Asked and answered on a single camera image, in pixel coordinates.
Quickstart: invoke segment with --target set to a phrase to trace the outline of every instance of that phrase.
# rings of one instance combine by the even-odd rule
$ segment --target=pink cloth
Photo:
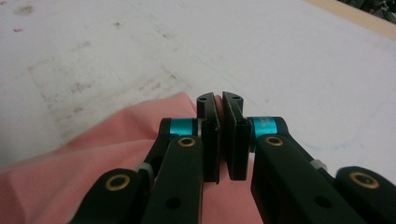
[[[185,93],[125,108],[51,153],[0,169],[0,223],[67,223],[103,173],[136,170],[162,118],[194,118]],[[203,223],[262,223],[249,180],[233,182],[225,164],[219,185],[204,184]]]

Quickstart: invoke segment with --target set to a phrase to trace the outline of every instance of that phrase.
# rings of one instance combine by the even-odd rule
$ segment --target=white table
[[[0,165],[128,105],[230,91],[332,175],[396,183],[395,27],[332,0],[1,1]]]

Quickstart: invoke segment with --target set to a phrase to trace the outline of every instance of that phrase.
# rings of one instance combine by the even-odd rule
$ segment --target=gold rivet
[[[273,136],[266,137],[265,142],[268,143],[269,145],[274,146],[274,147],[280,147],[283,145],[282,139],[280,139],[278,137],[273,137]]]
[[[112,183],[112,182],[115,179],[122,179],[122,182],[120,184],[113,185],[114,183]],[[128,175],[125,175],[125,174],[113,175],[107,180],[106,189],[108,189],[110,191],[117,191],[120,189],[125,189],[129,185],[130,181],[131,181],[131,178]]]
[[[192,147],[193,145],[195,145],[195,140],[190,137],[184,137],[178,140],[178,144],[182,147]]]
[[[379,188],[378,181],[370,175],[361,172],[352,172],[349,175],[350,179],[355,182],[355,184],[367,188],[367,189],[377,189]]]

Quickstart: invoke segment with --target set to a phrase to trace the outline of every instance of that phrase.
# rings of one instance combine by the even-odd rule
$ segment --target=table surface
[[[185,91],[280,116],[332,175],[396,183],[396,30],[332,0],[3,0],[0,165]]]

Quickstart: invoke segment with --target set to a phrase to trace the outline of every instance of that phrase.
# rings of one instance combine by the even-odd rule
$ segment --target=white tabletop
[[[394,25],[312,2],[344,8],[331,0],[1,1],[0,165],[61,147],[128,105],[230,91],[245,98],[246,116],[283,117],[332,175],[359,165],[396,183]]]

